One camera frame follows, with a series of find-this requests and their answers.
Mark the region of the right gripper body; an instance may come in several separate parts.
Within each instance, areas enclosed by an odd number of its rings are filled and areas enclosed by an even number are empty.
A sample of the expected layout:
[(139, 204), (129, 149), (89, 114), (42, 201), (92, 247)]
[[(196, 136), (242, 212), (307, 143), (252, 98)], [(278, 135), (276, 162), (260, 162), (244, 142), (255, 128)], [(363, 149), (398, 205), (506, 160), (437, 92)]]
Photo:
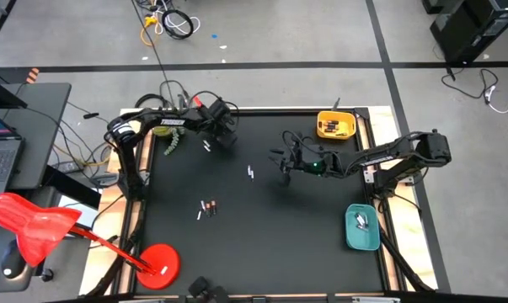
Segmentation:
[(294, 141), (289, 157), (284, 161), (287, 170), (300, 170), (305, 173), (319, 173), (319, 146)]

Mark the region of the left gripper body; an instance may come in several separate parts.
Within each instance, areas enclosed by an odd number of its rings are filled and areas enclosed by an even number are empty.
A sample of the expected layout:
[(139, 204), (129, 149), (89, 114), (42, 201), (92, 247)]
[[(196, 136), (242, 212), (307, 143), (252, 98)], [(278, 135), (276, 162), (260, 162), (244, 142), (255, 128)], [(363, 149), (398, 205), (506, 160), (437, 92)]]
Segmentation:
[(217, 98), (209, 107), (209, 114), (212, 119), (213, 134), (224, 136), (236, 132), (236, 122), (231, 115), (227, 102)]

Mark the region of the potted succulent plant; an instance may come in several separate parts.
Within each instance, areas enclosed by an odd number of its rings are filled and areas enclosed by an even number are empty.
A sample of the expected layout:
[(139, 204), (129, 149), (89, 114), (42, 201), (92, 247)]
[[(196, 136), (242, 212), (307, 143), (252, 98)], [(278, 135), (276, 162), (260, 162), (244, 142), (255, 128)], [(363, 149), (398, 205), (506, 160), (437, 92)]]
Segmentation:
[(172, 126), (157, 126), (152, 129), (152, 133), (160, 138), (170, 138), (171, 142), (164, 151), (164, 155), (170, 155), (177, 147), (180, 141), (180, 137), (185, 133), (183, 127), (172, 127)]

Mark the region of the yellow plastic bin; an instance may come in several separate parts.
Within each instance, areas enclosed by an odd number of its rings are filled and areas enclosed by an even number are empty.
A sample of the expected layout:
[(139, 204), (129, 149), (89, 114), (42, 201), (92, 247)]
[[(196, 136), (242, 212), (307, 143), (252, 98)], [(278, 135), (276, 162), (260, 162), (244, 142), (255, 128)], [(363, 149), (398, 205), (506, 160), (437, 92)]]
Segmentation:
[[(338, 120), (340, 127), (335, 133), (325, 133), (326, 125), (324, 121), (327, 120)], [(337, 133), (347, 133), (348, 136), (336, 136)], [(356, 133), (356, 117), (348, 112), (341, 111), (320, 111), (317, 116), (316, 134), (320, 138), (334, 139), (334, 140), (347, 140), (350, 139)]]

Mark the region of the teal plastic bin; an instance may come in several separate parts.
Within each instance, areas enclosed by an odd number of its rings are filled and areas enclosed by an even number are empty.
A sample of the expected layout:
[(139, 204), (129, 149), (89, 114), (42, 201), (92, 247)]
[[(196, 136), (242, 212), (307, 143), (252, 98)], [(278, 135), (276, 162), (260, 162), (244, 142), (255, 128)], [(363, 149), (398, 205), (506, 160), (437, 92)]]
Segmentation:
[[(356, 228), (359, 224), (356, 213), (364, 215), (368, 221), (369, 232)], [(355, 250), (376, 251), (381, 245), (380, 226), (376, 210), (370, 205), (351, 204), (345, 215), (345, 240)]]

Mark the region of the black object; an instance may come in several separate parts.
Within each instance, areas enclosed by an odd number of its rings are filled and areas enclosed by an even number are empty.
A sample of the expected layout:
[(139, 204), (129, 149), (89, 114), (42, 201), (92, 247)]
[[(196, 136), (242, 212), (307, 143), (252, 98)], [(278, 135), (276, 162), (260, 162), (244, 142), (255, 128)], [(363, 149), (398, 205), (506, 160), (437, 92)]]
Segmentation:
[(200, 276), (188, 288), (197, 303), (231, 303), (226, 290), (221, 286), (211, 286), (208, 280)]

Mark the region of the grey power strip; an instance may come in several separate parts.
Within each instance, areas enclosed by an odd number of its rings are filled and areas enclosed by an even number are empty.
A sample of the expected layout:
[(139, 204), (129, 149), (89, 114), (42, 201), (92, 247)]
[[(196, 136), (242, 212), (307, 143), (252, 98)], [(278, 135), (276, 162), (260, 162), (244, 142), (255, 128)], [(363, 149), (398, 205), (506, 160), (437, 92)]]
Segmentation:
[(53, 167), (61, 173), (79, 173), (84, 170), (84, 165), (76, 161), (59, 162), (54, 164)]

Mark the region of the white tablet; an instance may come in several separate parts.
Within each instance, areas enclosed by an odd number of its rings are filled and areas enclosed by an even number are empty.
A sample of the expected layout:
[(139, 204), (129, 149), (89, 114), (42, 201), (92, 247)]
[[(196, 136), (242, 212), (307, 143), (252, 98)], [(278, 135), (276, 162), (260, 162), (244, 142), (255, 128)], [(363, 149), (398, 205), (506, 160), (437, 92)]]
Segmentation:
[(76, 201), (66, 195), (59, 195), (58, 198), (58, 206), (67, 207), (75, 210), (80, 210), (81, 215), (77, 220), (77, 223), (82, 226), (91, 227), (94, 223), (94, 219), (96, 218), (98, 211), (93, 209), (88, 205), (84, 205), (81, 202)]

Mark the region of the black desk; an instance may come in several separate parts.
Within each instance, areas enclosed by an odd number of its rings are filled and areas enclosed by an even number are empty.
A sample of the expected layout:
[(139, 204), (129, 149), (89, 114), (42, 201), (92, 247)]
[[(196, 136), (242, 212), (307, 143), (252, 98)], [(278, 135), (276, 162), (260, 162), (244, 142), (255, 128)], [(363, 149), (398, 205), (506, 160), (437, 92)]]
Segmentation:
[(66, 82), (3, 84), (2, 88), (28, 105), (26, 109), (0, 109), (0, 118), (24, 138), (8, 189), (36, 189), (48, 184), (53, 175), (48, 160), (53, 155), (57, 123), (64, 114), (72, 85)]

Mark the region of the red desk lamp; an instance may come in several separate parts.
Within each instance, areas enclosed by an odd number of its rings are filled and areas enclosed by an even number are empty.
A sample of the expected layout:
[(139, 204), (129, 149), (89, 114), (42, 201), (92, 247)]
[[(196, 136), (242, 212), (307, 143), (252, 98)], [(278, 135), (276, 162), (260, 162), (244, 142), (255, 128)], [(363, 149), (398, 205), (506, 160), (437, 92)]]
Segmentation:
[(173, 247), (154, 244), (140, 257), (135, 257), (89, 229), (78, 226), (81, 215), (80, 210), (41, 208), (18, 194), (0, 194), (0, 227), (15, 234), (21, 256), (33, 267), (50, 255), (66, 234), (71, 233), (98, 242), (124, 258), (136, 270), (138, 281), (150, 290), (164, 289), (178, 278), (180, 259)]

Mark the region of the dark grey side desk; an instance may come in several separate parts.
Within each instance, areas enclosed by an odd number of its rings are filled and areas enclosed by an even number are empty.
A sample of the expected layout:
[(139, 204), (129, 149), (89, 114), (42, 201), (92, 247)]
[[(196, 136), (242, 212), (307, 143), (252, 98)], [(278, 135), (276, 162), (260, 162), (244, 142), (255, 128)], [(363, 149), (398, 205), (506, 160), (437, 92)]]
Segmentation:
[(89, 241), (68, 236), (39, 265), (31, 266), (26, 262), (24, 272), (17, 279), (6, 279), (1, 272), (1, 260), (7, 245), (12, 240), (16, 240), (15, 235), (0, 228), (0, 293), (26, 290), (32, 279), (40, 279), (45, 268), (53, 271), (53, 282), (57, 282), (59, 278), (70, 272), (75, 274), (83, 272), (83, 261), (88, 255)]

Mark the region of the black cabinet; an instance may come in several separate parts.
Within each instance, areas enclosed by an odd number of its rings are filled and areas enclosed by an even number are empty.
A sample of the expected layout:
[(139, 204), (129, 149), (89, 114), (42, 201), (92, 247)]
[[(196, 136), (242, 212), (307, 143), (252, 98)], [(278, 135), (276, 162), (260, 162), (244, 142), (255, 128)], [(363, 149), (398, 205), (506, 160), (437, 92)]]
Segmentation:
[(508, 45), (508, 0), (420, 0), (432, 17), (433, 55), (448, 64), (486, 61)]

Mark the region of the black computer mouse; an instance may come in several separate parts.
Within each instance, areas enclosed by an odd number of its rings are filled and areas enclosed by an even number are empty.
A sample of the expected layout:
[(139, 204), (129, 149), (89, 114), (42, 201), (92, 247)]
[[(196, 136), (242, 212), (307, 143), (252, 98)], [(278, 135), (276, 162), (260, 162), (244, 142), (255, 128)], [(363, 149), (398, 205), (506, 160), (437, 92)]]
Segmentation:
[(27, 263), (19, 251), (16, 240), (6, 247), (1, 260), (1, 272), (6, 279), (17, 279), (25, 270)]

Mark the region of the black metal table frame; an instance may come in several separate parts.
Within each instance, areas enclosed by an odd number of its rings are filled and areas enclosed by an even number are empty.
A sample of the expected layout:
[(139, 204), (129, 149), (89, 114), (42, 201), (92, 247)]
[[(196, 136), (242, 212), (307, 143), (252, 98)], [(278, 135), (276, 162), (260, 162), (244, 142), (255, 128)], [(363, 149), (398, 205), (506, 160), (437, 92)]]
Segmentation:
[[(151, 245), (168, 244), (179, 254), (180, 270), (170, 286), (150, 290), (134, 269), (128, 295), (190, 295), (188, 288), (200, 276), (223, 287), (229, 298), (387, 291), (382, 254), (393, 245), (386, 232), (380, 227), (376, 251), (355, 250), (346, 243), (344, 219), (349, 205), (375, 209), (374, 199), (385, 194), (374, 194), (363, 173), (338, 179), (294, 170), (285, 187), (269, 159), (270, 149), (292, 143), (292, 133), (307, 144), (350, 154), (375, 145), (362, 133), (343, 141), (318, 137), (315, 109), (240, 109), (234, 104), (230, 109), (238, 137), (233, 147), (191, 130), (168, 156), (164, 151), (171, 139), (152, 130), (135, 147), (145, 194), (139, 201), (126, 199), (140, 209), (134, 230), (121, 236), (120, 245), (140, 257)], [(208, 217), (201, 200), (215, 200), (217, 213)]]

